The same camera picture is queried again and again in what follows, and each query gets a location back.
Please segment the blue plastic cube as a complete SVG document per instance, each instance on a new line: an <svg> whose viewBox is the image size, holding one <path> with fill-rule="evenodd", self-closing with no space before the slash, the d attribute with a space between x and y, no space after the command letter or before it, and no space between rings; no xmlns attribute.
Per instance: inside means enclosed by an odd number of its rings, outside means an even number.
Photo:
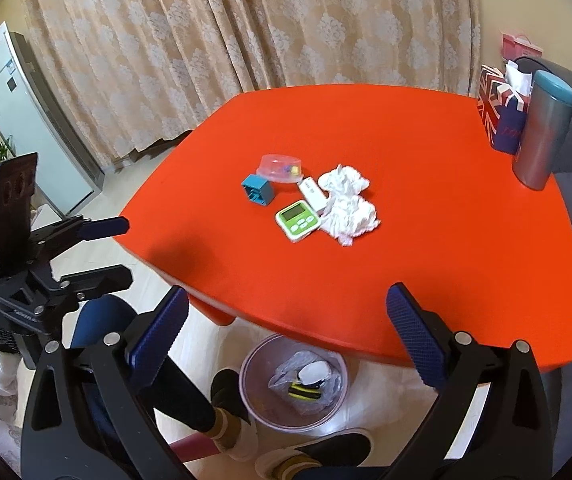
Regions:
<svg viewBox="0 0 572 480"><path fill-rule="evenodd" d="M271 182L258 174L249 174L248 177L243 179L241 186L246 193L247 199L261 206L269 205L275 197Z"/></svg>

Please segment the clear plastic lidded container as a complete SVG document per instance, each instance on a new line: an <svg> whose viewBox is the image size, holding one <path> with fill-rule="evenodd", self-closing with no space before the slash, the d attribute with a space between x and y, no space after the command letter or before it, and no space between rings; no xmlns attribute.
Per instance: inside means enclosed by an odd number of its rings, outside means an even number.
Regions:
<svg viewBox="0 0 572 480"><path fill-rule="evenodd" d="M301 159L280 154L267 154L261 157L257 175L280 184L298 184L303 180Z"/></svg>

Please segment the white tissue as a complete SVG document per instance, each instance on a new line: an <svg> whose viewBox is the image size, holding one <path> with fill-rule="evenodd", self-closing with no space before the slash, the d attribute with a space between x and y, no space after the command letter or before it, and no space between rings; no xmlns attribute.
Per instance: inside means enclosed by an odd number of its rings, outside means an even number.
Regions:
<svg viewBox="0 0 572 480"><path fill-rule="evenodd" d="M362 196L330 196L319 228L341 246L351 246L355 237L374 231L379 224L375 206Z"/></svg>
<svg viewBox="0 0 572 480"><path fill-rule="evenodd" d="M317 184L329 196L355 196L369 188L369 180L359 170L343 165L322 174Z"/></svg>

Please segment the white round trash item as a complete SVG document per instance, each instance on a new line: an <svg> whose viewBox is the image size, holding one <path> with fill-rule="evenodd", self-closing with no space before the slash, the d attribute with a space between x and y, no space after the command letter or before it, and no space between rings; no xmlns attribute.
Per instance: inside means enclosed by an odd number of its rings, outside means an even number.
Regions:
<svg viewBox="0 0 572 480"><path fill-rule="evenodd" d="M333 374L333 369L328 362L318 360L303 366L298 372L298 380L304 385L322 384Z"/></svg>

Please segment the pink mesh trash bin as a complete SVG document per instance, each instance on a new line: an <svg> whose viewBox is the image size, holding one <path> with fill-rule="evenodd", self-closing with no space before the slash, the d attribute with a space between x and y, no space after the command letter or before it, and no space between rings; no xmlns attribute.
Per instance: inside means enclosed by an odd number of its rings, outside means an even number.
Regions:
<svg viewBox="0 0 572 480"><path fill-rule="evenodd" d="M343 356L277 334L251 350L239 372L250 415L288 434L304 434L332 419L349 385Z"/></svg>

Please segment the yellow black trash item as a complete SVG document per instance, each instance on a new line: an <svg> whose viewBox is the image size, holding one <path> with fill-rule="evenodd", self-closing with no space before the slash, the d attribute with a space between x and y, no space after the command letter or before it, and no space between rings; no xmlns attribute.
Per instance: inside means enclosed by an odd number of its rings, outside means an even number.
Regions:
<svg viewBox="0 0 572 480"><path fill-rule="evenodd" d="M323 396L320 385L304 385L302 382L292 382L288 386L288 394L293 398L308 401L316 401Z"/></svg>

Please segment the red stool leg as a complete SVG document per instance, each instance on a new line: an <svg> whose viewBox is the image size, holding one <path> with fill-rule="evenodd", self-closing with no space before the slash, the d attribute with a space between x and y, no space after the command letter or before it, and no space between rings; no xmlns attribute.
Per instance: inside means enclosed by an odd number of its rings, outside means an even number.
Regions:
<svg viewBox="0 0 572 480"><path fill-rule="evenodd" d="M200 432L172 442L170 448L182 463L202 460L220 453L215 443Z"/></svg>

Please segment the white standing air conditioner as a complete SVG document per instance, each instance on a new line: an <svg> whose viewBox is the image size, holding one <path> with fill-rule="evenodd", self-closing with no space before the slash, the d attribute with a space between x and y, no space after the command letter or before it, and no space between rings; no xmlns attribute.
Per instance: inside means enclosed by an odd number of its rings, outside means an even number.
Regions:
<svg viewBox="0 0 572 480"><path fill-rule="evenodd" d="M58 103L26 38L0 25L0 136L36 153L36 186L62 217L101 190L105 174Z"/></svg>

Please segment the left slippered foot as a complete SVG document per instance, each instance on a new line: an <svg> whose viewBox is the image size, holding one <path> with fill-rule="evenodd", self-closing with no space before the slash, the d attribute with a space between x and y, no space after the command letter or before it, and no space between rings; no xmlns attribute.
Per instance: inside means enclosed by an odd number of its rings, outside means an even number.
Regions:
<svg viewBox="0 0 572 480"><path fill-rule="evenodd" d="M212 379L210 396L215 424L209 437L221 453L237 462L249 462L258 452L259 439L257 426L241 398L236 370L219 370Z"/></svg>

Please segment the slippered foot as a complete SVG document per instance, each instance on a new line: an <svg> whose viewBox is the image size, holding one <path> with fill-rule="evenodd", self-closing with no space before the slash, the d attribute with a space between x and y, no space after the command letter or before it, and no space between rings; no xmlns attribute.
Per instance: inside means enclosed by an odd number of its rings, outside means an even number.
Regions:
<svg viewBox="0 0 572 480"><path fill-rule="evenodd" d="M257 458L254 469L262 479L294 479L319 468L361 466L371 456L373 446L373 438L366 430L342 430L269 451Z"/></svg>
<svg viewBox="0 0 572 480"><path fill-rule="evenodd" d="M237 462L249 462L258 452L259 439L257 426L241 398L236 370L219 370L212 379L210 396L215 424L209 437L221 453Z"/></svg>

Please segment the right slippered foot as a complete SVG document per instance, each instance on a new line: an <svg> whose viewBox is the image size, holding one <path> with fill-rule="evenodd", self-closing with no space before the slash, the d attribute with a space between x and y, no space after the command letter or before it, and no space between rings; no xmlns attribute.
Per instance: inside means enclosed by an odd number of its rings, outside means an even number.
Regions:
<svg viewBox="0 0 572 480"><path fill-rule="evenodd" d="M366 430L342 430L269 451L257 458L254 469L262 479L294 479L319 468L361 466L371 456L373 446L373 438Z"/></svg>

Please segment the beige patterned curtain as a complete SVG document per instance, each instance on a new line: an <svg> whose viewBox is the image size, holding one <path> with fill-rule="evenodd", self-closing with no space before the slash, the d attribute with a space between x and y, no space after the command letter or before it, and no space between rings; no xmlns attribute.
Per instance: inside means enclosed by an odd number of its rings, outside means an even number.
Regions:
<svg viewBox="0 0 572 480"><path fill-rule="evenodd" d="M472 96L480 0L24 0L28 38L100 165L239 93L393 84Z"/></svg>

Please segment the red low table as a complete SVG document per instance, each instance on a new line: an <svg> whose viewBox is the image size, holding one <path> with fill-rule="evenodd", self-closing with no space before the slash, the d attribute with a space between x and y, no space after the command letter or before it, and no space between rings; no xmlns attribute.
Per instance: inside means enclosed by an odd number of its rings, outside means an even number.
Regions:
<svg viewBox="0 0 572 480"><path fill-rule="evenodd" d="M198 126L124 207L120 245L220 324L244 318L392 364L404 284L482 344L572 361L572 226L523 185L476 102L404 87L254 91Z"/></svg>

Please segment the green digital timer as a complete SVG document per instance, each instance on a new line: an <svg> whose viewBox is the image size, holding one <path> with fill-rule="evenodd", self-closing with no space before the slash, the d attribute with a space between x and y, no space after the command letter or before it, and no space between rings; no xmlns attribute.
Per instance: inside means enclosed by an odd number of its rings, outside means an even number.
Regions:
<svg viewBox="0 0 572 480"><path fill-rule="evenodd" d="M303 240L321 225L318 214L306 200L298 200L277 211L275 221L292 243Z"/></svg>

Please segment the white rectangular device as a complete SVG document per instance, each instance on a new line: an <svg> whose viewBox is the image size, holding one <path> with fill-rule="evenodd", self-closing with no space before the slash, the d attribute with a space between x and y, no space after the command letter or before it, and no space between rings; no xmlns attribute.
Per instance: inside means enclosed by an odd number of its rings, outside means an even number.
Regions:
<svg viewBox="0 0 572 480"><path fill-rule="evenodd" d="M312 177L298 183L298 188L311 208L320 216L327 206L327 196Z"/></svg>

